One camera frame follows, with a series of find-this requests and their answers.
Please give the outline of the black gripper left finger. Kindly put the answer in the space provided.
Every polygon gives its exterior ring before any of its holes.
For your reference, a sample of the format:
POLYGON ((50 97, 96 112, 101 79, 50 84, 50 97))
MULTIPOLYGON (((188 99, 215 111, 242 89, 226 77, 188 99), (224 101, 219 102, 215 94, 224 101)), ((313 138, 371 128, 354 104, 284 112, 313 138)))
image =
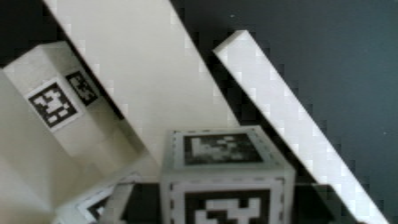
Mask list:
POLYGON ((98 224, 162 224, 156 183, 123 183, 116 186, 98 224))

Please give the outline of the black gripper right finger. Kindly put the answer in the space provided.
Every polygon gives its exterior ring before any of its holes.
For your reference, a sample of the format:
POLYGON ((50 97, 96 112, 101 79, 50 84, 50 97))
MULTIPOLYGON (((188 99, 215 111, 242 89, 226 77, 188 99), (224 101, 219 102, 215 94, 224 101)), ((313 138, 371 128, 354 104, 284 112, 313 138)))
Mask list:
POLYGON ((295 186, 293 224, 362 224, 329 185, 295 186))

